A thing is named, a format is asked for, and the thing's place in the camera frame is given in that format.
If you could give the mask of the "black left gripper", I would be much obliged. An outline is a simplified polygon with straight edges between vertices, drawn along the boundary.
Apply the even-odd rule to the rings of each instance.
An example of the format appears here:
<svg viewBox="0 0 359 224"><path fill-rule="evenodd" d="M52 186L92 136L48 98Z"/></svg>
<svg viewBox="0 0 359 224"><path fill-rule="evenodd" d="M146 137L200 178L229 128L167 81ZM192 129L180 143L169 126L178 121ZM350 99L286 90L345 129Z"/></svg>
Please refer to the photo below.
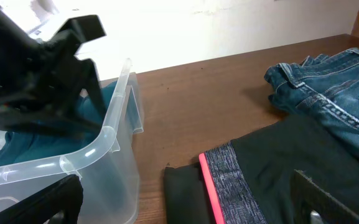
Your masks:
<svg viewBox="0 0 359 224"><path fill-rule="evenodd" d="M94 62L75 54L104 35L99 17L89 15L68 19L49 41L38 42L0 9L0 130L99 130L76 111L86 91L100 118L106 114Z"/></svg>

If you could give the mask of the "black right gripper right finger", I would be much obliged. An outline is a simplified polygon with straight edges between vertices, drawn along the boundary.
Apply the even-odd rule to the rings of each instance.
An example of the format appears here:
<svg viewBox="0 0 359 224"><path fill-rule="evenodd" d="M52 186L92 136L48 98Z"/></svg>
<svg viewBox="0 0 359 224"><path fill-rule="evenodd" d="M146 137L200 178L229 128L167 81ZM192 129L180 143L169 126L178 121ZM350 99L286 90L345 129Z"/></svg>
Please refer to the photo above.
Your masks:
<svg viewBox="0 0 359 224"><path fill-rule="evenodd" d="M292 204L295 223L359 223L359 210L344 205L301 170L292 175Z"/></svg>

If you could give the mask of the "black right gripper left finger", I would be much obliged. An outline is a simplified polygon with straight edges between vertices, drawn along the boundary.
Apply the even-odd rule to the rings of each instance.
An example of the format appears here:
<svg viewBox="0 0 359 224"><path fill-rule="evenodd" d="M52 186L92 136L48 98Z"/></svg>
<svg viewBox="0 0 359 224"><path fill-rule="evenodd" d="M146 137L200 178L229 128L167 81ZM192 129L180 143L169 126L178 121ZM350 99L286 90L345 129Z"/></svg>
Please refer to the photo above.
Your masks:
<svg viewBox="0 0 359 224"><path fill-rule="evenodd" d="M0 212L0 224L77 224L83 187L77 175L68 175Z"/></svg>

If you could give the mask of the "clear plastic storage bin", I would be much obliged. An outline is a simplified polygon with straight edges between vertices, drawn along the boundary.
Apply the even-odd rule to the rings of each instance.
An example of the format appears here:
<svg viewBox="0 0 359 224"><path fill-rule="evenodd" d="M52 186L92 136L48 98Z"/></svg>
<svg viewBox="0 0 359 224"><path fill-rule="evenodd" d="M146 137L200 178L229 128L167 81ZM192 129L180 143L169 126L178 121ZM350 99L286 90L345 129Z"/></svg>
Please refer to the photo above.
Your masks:
<svg viewBox="0 0 359 224"><path fill-rule="evenodd" d="M144 113L132 62L126 60L99 135L78 151L0 166L0 212L71 174L80 178L80 223L134 223L140 177L133 135L143 132Z"/></svg>

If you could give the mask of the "teal shirt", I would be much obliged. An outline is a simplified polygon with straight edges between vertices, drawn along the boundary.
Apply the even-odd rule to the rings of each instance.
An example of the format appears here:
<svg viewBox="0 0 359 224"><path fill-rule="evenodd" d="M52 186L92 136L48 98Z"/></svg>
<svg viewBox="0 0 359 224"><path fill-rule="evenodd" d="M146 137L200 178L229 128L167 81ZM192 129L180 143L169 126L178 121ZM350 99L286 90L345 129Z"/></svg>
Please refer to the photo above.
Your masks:
<svg viewBox="0 0 359 224"><path fill-rule="evenodd" d="M106 108L109 106L116 84L117 81L111 82L101 89ZM101 118L88 96L80 96L76 106L80 116L97 124L103 123L104 117ZM0 149L0 166L75 152L89 145L98 135L98 133L86 133L80 139L71 139L8 131L4 136L5 144Z"/></svg>

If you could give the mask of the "black shorts with red stripe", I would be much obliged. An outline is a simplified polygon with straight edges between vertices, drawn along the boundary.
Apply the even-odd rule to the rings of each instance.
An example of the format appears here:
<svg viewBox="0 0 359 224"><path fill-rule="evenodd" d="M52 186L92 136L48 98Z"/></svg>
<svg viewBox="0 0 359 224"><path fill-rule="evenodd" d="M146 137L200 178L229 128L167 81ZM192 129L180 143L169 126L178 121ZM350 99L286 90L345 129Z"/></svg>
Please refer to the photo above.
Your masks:
<svg viewBox="0 0 359 224"><path fill-rule="evenodd" d="M292 175L301 170L353 211L359 163L317 122L292 115L166 167L168 223L295 223Z"/></svg>

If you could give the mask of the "dark blue folded jeans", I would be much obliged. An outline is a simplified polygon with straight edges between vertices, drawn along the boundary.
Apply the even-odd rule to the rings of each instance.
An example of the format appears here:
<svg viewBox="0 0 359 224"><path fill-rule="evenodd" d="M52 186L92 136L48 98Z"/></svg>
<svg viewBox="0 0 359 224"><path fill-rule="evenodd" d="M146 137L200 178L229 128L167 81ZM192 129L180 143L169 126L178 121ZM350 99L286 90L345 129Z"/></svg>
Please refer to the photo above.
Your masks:
<svg viewBox="0 0 359 224"><path fill-rule="evenodd" d="M280 110L316 119L359 159L359 49L269 67L264 79Z"/></svg>

